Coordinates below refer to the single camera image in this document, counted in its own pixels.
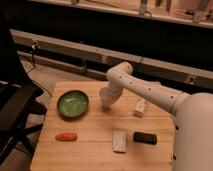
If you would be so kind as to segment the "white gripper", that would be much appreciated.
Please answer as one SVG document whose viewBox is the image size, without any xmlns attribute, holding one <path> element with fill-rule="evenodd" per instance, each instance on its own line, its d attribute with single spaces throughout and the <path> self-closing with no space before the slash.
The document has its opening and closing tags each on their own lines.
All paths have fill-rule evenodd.
<svg viewBox="0 0 213 171">
<path fill-rule="evenodd" d="M 102 106 L 104 108 L 109 108 L 117 98 L 117 95 L 109 90 L 107 87 L 104 87 L 99 92 Z"/>
</svg>

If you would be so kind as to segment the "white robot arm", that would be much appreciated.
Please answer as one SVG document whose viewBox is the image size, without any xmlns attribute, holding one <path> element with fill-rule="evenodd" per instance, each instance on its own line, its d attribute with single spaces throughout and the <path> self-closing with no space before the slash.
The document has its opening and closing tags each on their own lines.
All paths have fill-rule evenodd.
<svg viewBox="0 0 213 171">
<path fill-rule="evenodd" d="M 128 62 L 107 71 L 108 85 L 99 91 L 102 105 L 109 108 L 124 89 L 157 105 L 175 117 L 172 171 L 213 171 L 213 94 L 188 94 L 132 72 Z"/>
</svg>

